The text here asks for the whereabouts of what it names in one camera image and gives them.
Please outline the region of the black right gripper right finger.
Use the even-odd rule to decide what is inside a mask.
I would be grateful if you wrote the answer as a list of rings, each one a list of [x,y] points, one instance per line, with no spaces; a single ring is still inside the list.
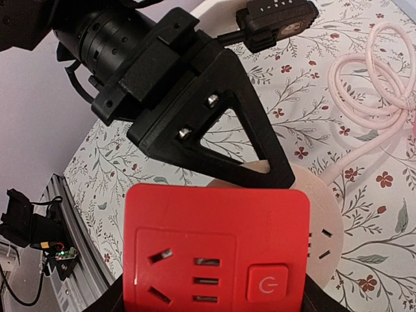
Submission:
[[[309,275],[305,276],[301,312],[348,312],[347,308],[326,294]]]

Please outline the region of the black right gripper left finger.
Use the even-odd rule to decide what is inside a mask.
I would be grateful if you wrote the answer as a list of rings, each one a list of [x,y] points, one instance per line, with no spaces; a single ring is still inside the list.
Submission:
[[[123,275],[83,312],[124,312]]]

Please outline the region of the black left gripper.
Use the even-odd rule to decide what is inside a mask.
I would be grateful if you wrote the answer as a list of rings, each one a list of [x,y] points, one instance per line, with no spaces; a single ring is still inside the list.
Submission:
[[[134,123],[199,77],[221,52],[182,8],[153,21],[121,1],[61,1],[53,19],[59,61],[106,125]]]

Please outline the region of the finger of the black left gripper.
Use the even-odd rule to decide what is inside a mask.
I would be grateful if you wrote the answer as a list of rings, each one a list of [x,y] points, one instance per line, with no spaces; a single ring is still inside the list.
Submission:
[[[239,58],[224,49],[185,89],[135,121],[151,159],[255,189],[289,189],[294,172]]]

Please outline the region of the round pink power socket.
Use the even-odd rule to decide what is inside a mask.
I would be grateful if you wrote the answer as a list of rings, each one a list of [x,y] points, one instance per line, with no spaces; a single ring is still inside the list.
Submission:
[[[250,277],[277,281],[274,273],[287,267],[289,277],[306,274],[321,288],[330,281],[341,258],[344,227],[338,204],[327,182],[294,164],[255,161],[245,167],[259,172],[257,181],[212,180],[226,188],[221,208],[232,208],[238,230],[238,263]]]

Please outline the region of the red cube socket adapter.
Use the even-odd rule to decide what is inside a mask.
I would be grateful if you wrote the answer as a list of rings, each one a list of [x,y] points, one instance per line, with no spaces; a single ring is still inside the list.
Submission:
[[[126,196],[126,311],[299,311],[309,200],[297,190],[139,184]]]

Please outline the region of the floral patterned table mat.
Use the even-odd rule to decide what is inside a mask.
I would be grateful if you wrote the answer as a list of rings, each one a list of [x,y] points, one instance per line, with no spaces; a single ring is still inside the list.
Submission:
[[[328,92],[331,63],[361,53],[383,21],[415,34],[392,1],[317,1],[320,16],[300,36],[251,54],[233,46],[289,160],[320,174],[377,135],[345,118]],[[331,185],[344,223],[344,249],[328,294],[351,311],[415,310],[415,137],[412,121],[383,146],[347,166]],[[139,182],[200,187],[204,175],[153,161],[127,139],[127,125],[96,123],[64,176],[99,254],[122,271],[124,198]]]

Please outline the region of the aluminium front rail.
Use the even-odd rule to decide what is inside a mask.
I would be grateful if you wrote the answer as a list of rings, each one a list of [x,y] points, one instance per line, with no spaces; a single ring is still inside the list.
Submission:
[[[30,200],[10,189],[3,229],[15,246],[40,252],[60,311],[84,311],[114,282],[89,237],[66,180],[52,175],[42,196]]]

